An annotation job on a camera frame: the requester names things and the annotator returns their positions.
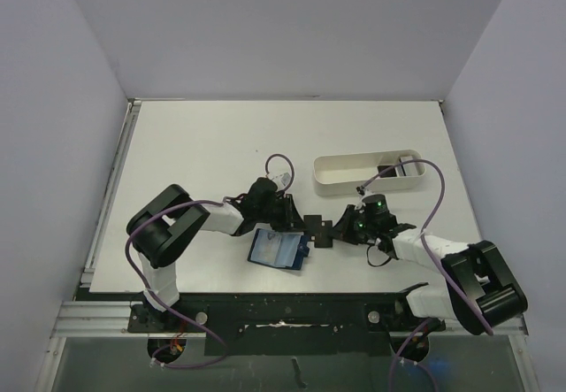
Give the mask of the black credit card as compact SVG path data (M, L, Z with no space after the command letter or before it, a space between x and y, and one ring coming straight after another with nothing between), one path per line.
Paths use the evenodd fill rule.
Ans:
M330 249L333 246L333 222L325 220L321 215L305 215L306 235L318 249Z

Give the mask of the blue card holder wallet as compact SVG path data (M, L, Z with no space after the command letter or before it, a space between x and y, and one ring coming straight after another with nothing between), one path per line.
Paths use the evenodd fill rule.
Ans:
M247 260L270 268L300 271L310 255L308 237L304 234L281 233L258 228Z

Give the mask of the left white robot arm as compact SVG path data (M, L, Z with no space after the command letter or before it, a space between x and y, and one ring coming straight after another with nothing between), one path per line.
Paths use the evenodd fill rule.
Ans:
M306 224L293 197L279 184L260 177L249 191L220 202L193 200L180 185L165 188L126 225L126 260L140 276L149 321L168 331L180 320L175 263L200 231L229 236L265 224L279 233L304 233Z

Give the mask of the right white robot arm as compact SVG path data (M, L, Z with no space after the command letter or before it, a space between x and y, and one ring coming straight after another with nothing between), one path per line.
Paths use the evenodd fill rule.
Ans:
M425 318L452 319L479 335L528 309L525 293L495 244L454 242L401 223L381 194L348 205L332 235L349 244L375 245L392 259L415 263L444 279L443 286L412 289L395 305L400 327L415 328Z

